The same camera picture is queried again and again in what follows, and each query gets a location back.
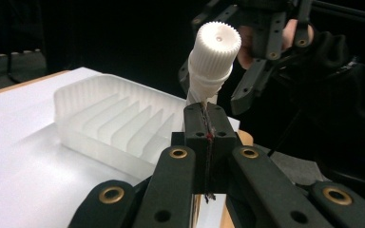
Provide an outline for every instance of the black mechanical part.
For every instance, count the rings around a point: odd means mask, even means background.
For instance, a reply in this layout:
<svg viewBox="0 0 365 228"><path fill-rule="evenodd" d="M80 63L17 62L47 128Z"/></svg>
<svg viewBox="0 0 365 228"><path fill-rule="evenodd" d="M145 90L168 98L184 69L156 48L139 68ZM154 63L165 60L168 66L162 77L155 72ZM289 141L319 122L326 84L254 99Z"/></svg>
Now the black mechanical part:
<svg viewBox="0 0 365 228"><path fill-rule="evenodd" d="M228 1L211 0L203 8L202 12L191 21L194 39L200 27L212 21L222 10L229 5Z"/></svg>
<svg viewBox="0 0 365 228"><path fill-rule="evenodd" d="M310 46L310 38L308 35L309 14L313 0L301 0L298 9L298 24L295 32L293 45L296 48L307 48Z"/></svg>
<svg viewBox="0 0 365 228"><path fill-rule="evenodd" d="M259 9L270 11L283 11L288 6L297 2L297 0L238 0L239 5L244 9Z"/></svg>
<svg viewBox="0 0 365 228"><path fill-rule="evenodd" d="M324 12L331 15L336 15L349 20L365 23L365 11L345 8L334 4L313 1L313 11Z"/></svg>
<svg viewBox="0 0 365 228"><path fill-rule="evenodd" d="M252 28L252 52L255 58L277 60L282 47L282 30L286 22L286 11L271 12L259 9L242 9L234 27Z"/></svg>
<svg viewBox="0 0 365 228"><path fill-rule="evenodd" d="M336 227L365 227L365 199L335 182L313 184L310 198Z"/></svg>
<svg viewBox="0 0 365 228"><path fill-rule="evenodd" d="M133 187L123 181L109 180L90 191L68 227L130 227L136 209Z"/></svg>
<svg viewBox="0 0 365 228"><path fill-rule="evenodd" d="M134 188L115 180L99 184L69 227L191 227L193 194L204 193L204 121L215 129L210 190L227 194L236 227L365 226L365 200L352 190L332 182L297 188L265 153L235 140L219 106L208 104L206 110L205 119L201 104L185 109L186 132L173 133L173 146L163 151L150 180Z"/></svg>
<svg viewBox="0 0 365 228"><path fill-rule="evenodd" d="M237 16L236 12L239 11L239 7L237 5L228 6L221 14L215 17L214 21L229 23L229 24L237 24Z"/></svg>
<svg viewBox="0 0 365 228"><path fill-rule="evenodd" d="M166 148L159 158L133 227L190 227L195 153L186 146Z"/></svg>
<svg viewBox="0 0 365 228"><path fill-rule="evenodd" d="M257 148L236 147L230 168L256 215L255 227L332 227Z"/></svg>
<svg viewBox="0 0 365 228"><path fill-rule="evenodd" d="M255 97L259 96L260 81L266 77L262 77L266 72L266 60L255 59L253 65L245 71L236 90L233 92L230 101L232 112L235 115L241 114L250 108Z"/></svg>
<svg viewBox="0 0 365 228"><path fill-rule="evenodd" d="M365 199L365 159L363 154L336 153L334 147L327 147L316 154L316 163L322 174L330 180L340 182Z"/></svg>
<svg viewBox="0 0 365 228"><path fill-rule="evenodd" d="M202 104L196 103L184 109L185 145L194 149L197 156L195 188L196 194L226 192L229 169L226 163L231 151L236 146L236 133L229 123L224 110L215 104L208 103L206 112L214 128L214 135L208 131L203 115ZM209 137L213 137L211 158L208 156ZM210 162L210 170L205 164Z"/></svg>

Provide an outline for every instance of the metal grommet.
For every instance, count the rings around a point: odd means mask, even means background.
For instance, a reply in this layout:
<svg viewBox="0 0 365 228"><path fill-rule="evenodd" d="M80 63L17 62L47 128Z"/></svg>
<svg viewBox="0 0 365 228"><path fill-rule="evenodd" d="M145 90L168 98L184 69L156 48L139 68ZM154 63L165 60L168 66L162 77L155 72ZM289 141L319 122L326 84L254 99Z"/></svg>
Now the metal grommet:
<svg viewBox="0 0 365 228"><path fill-rule="evenodd" d="M240 153L248 159L256 159L259 156L257 151L247 148L243 148Z"/></svg>
<svg viewBox="0 0 365 228"><path fill-rule="evenodd" d="M192 21L192 23L194 23L195 25L197 25L197 24L199 24L201 22L201 19L194 19L193 21Z"/></svg>
<svg viewBox="0 0 365 228"><path fill-rule="evenodd" d="M339 204L339 205L350 205L352 204L352 198L346 192L336 188L336 187L326 187L322 189L322 194L328 200Z"/></svg>
<svg viewBox="0 0 365 228"><path fill-rule="evenodd" d="M99 200L102 203L110 204L118 202L124 197L125 191L118 186L107 187L100 192Z"/></svg>
<svg viewBox="0 0 365 228"><path fill-rule="evenodd" d="M183 159L186 157L187 154L188 152L183 149L173 149L172 151L170 151L170 156L174 159Z"/></svg>
<svg viewBox="0 0 365 228"><path fill-rule="evenodd" d="M305 46L305 45L307 44L307 41L305 41L305 40L299 40L299 41L298 41L298 44L299 44L300 46Z"/></svg>
<svg viewBox="0 0 365 228"><path fill-rule="evenodd" d="M275 52L271 52L269 53L269 57L271 57L271 59L276 59L278 58L278 55Z"/></svg>

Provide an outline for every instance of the ribbed white cap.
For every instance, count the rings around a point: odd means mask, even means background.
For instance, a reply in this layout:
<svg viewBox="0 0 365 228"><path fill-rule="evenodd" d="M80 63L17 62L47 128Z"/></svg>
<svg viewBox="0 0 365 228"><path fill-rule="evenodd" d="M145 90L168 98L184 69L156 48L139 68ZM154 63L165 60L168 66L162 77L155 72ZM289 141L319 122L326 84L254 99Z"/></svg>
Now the ribbed white cap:
<svg viewBox="0 0 365 228"><path fill-rule="evenodd" d="M239 33L222 22L209 22L198 31L190 64L196 74L218 80L230 73L241 46Z"/></svg>

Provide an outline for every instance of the white cylinder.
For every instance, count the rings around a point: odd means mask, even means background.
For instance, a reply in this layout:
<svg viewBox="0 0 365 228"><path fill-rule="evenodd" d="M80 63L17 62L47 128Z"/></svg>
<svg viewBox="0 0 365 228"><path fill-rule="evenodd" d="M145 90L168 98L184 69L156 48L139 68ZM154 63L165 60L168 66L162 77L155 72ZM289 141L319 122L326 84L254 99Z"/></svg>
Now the white cylinder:
<svg viewBox="0 0 365 228"><path fill-rule="evenodd" d="M218 93L230 76L240 46L239 33L224 23L210 22L200 28L188 58L187 105L206 103Z"/></svg>

